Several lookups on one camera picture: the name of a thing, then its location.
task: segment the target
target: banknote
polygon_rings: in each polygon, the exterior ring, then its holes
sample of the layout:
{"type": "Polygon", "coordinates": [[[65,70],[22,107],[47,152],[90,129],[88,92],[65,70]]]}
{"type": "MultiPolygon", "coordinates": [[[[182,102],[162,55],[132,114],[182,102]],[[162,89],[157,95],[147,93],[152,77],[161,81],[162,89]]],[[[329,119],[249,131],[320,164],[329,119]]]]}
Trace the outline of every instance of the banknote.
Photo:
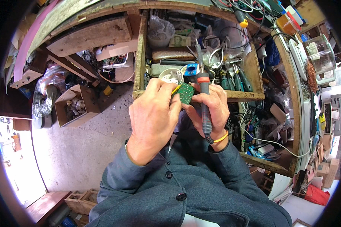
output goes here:
{"type": "Polygon", "coordinates": [[[191,37],[180,36],[175,34],[173,38],[170,39],[168,47],[185,47],[191,46],[191,37]]]}

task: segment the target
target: finger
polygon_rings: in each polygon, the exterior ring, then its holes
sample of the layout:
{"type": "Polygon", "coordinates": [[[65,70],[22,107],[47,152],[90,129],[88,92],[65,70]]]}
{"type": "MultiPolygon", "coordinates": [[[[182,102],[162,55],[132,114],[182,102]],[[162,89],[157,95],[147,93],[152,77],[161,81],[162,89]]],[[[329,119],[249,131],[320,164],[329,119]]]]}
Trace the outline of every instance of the finger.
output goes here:
{"type": "Polygon", "coordinates": [[[149,84],[146,86],[146,90],[145,90],[145,93],[152,93],[152,94],[156,94],[160,87],[166,82],[158,79],[158,78],[152,78],[150,81],[149,81],[149,84]]]}
{"type": "Polygon", "coordinates": [[[172,97],[172,91],[177,86],[178,84],[175,83],[164,83],[163,85],[161,85],[157,97],[159,97],[161,100],[166,100],[169,102],[172,97]]]}
{"type": "Polygon", "coordinates": [[[202,118],[198,115],[196,109],[193,106],[187,105],[184,103],[182,103],[182,108],[186,111],[187,115],[191,119],[195,129],[201,130],[202,129],[202,118]]]}
{"type": "Polygon", "coordinates": [[[205,93],[200,93],[192,96],[192,100],[194,102],[204,103],[206,106],[208,106],[211,118],[212,116],[218,117],[222,114],[221,100],[219,98],[210,96],[205,93]]]}
{"type": "Polygon", "coordinates": [[[179,112],[181,111],[181,100],[179,99],[179,94],[176,94],[172,98],[172,104],[169,107],[169,119],[171,124],[176,127],[179,118],[179,112]]]}
{"type": "Polygon", "coordinates": [[[216,92],[218,97],[221,99],[222,104],[227,106],[227,93],[226,93],[226,91],[220,85],[217,85],[217,84],[211,84],[209,88],[210,88],[210,90],[216,92]]]}
{"type": "Polygon", "coordinates": [[[199,84],[191,83],[191,86],[194,87],[196,89],[196,91],[198,91],[198,92],[201,91],[199,84]]]}

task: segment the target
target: jacket button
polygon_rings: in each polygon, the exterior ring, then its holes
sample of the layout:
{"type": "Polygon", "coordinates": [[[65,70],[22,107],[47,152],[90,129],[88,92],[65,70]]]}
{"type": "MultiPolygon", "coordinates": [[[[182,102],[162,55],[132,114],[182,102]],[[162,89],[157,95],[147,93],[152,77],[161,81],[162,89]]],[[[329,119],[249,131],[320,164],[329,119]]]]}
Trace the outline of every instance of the jacket button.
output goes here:
{"type": "Polygon", "coordinates": [[[171,179],[172,176],[173,176],[172,172],[167,171],[167,172],[165,173],[165,177],[168,178],[168,179],[171,179]]]}
{"type": "Polygon", "coordinates": [[[178,201],[183,201],[187,198],[187,194],[186,193],[179,193],[177,196],[176,196],[176,199],[178,201]]]}

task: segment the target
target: yellow wire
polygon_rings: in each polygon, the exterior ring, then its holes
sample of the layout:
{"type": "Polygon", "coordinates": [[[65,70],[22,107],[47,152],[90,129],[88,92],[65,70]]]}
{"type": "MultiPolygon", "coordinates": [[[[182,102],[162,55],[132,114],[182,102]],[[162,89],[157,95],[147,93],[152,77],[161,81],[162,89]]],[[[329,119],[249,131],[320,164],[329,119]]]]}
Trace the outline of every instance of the yellow wire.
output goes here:
{"type": "Polygon", "coordinates": [[[244,113],[244,115],[242,116],[242,119],[241,119],[241,121],[240,121],[240,128],[241,128],[242,130],[244,130],[246,133],[248,133],[249,136],[250,136],[251,138],[256,139],[256,140],[260,140],[260,141],[265,141],[265,142],[270,142],[270,143],[276,143],[276,144],[278,144],[279,146],[285,148],[287,151],[289,151],[289,153],[291,153],[291,154],[294,155],[295,157],[303,157],[303,156],[305,156],[306,154],[309,153],[309,151],[307,151],[307,153],[305,153],[305,154],[303,154],[303,155],[295,155],[295,154],[293,154],[288,148],[284,147],[284,146],[283,146],[282,144],[280,144],[280,143],[277,143],[277,142],[274,142],[274,141],[270,141],[270,140],[264,140],[264,139],[258,139],[258,138],[252,137],[248,131],[246,131],[245,129],[243,129],[243,128],[241,127],[241,123],[242,123],[242,121],[244,120],[244,116],[246,115],[246,112],[248,111],[248,104],[249,104],[248,102],[245,103],[245,105],[246,105],[246,110],[245,110],[245,113],[244,113]]]}
{"type": "Polygon", "coordinates": [[[178,89],[179,89],[181,86],[182,86],[182,83],[179,84],[179,85],[172,91],[172,95],[173,95],[174,93],[176,93],[176,92],[178,91],[178,89]]]}

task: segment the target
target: circuit board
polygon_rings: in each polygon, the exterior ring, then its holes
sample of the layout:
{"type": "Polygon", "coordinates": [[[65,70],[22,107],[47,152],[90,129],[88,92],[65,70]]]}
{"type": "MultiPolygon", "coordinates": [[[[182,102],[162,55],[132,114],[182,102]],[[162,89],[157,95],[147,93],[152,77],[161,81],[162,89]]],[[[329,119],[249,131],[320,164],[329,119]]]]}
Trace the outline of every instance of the circuit board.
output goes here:
{"type": "Polygon", "coordinates": [[[178,89],[176,94],[179,94],[179,99],[184,104],[189,104],[191,102],[195,88],[189,84],[182,82],[181,87],[178,89]]]}

